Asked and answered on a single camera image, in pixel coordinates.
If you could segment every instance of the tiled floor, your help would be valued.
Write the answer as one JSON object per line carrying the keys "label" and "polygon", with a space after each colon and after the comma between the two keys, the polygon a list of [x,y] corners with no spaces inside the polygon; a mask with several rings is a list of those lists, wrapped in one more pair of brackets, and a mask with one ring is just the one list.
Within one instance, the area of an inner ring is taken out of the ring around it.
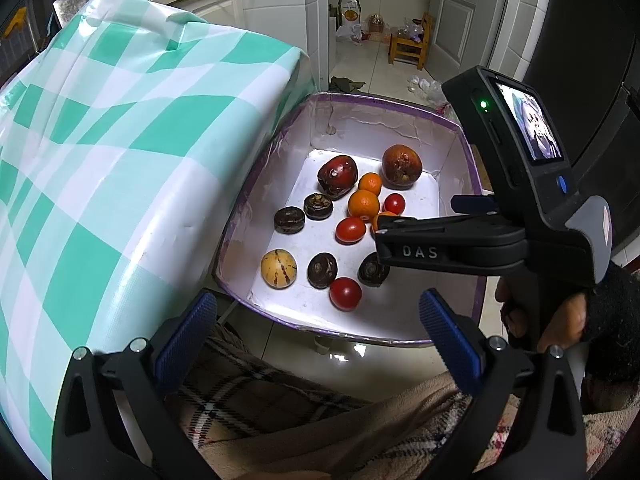
{"label": "tiled floor", "polygon": [[388,48],[387,44],[376,41],[363,41],[360,45],[351,41],[336,41],[335,67],[331,76],[365,83],[361,92],[424,104],[418,96],[408,91],[407,80],[413,75],[429,81],[433,78],[426,70],[418,70],[415,61],[396,59],[393,65],[389,64]]}
{"label": "tiled floor", "polygon": [[[487,279],[480,328],[485,335],[504,334],[500,304],[494,300],[497,278]],[[219,313],[228,303],[218,301]],[[436,349],[388,348],[333,340],[329,351],[316,350],[314,336],[292,330],[238,305],[227,321],[252,353],[271,365],[342,393],[381,400],[446,370]]]}
{"label": "tiled floor", "polygon": [[[388,46],[365,41],[338,42],[332,76],[365,82],[363,92],[424,104],[407,89],[412,75],[431,79],[415,63],[387,61]],[[494,300],[497,278],[487,279],[480,328],[489,336],[501,334],[500,305]],[[219,302],[224,313],[228,303]],[[414,386],[446,368],[436,349],[388,348],[333,340],[326,354],[318,353],[314,336],[286,328],[238,305],[227,318],[252,353],[273,366],[325,384],[348,395],[380,400]]]}

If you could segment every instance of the rotten apple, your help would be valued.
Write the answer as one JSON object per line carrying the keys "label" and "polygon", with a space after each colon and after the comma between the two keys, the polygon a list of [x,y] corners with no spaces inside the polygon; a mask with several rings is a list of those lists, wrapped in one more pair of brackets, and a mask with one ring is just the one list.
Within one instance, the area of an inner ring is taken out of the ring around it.
{"label": "rotten apple", "polygon": [[422,161],[404,144],[394,144],[382,156],[382,174],[393,186],[406,188],[422,174]]}

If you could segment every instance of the wooden stool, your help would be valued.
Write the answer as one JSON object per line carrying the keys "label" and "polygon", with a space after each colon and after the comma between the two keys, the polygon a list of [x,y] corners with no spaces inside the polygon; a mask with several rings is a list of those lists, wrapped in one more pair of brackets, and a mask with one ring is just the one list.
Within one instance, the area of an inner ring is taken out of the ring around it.
{"label": "wooden stool", "polygon": [[[398,56],[398,54],[402,56],[410,56],[417,57],[418,59],[418,70],[422,70],[424,67],[424,62],[427,59],[427,50],[429,48],[429,38],[431,35],[431,24],[433,23],[433,18],[428,15],[426,12],[422,15],[422,21],[420,24],[424,29],[422,34],[422,41],[414,41],[414,40],[406,40],[405,38],[398,38],[397,36],[391,36],[391,41],[389,42],[389,64],[394,63],[394,59]],[[406,52],[404,50],[398,51],[398,44],[412,46],[414,48],[419,49],[418,52]]]}

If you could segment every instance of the camera screen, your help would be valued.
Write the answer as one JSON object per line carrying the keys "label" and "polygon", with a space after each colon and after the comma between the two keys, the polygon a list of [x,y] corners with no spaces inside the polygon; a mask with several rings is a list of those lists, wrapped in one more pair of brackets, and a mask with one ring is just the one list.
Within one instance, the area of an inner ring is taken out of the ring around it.
{"label": "camera screen", "polygon": [[496,84],[520,127],[520,133],[533,160],[562,158],[558,142],[535,97],[500,82]]}

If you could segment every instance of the plastic bag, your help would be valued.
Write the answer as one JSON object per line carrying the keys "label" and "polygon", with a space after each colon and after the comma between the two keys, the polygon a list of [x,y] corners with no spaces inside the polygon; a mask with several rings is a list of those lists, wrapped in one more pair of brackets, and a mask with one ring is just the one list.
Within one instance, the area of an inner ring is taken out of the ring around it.
{"label": "plastic bag", "polygon": [[447,116],[447,109],[451,108],[451,106],[442,91],[442,83],[439,81],[428,81],[425,78],[414,75],[408,79],[408,90],[417,95],[428,107],[434,108],[437,113]]}
{"label": "plastic bag", "polygon": [[414,20],[409,20],[408,18],[404,19],[404,27],[400,27],[398,29],[398,36],[400,38],[414,40],[417,43],[422,41],[423,34],[424,29],[422,28],[422,25],[417,25],[417,23],[414,23]]}
{"label": "plastic bag", "polygon": [[354,43],[362,41],[362,24],[360,23],[360,2],[358,0],[338,1],[342,14],[342,25],[335,31],[337,38],[349,38]]}
{"label": "plastic bag", "polygon": [[382,31],[382,41],[385,44],[389,44],[391,43],[391,36],[397,36],[397,35],[398,35],[397,27],[388,27],[387,25],[385,25],[385,30]]}
{"label": "plastic bag", "polygon": [[362,25],[363,33],[369,33],[369,37],[367,39],[370,41],[378,41],[380,43],[384,41],[385,30],[387,29],[388,27],[385,25],[385,20],[378,13],[370,14]]}

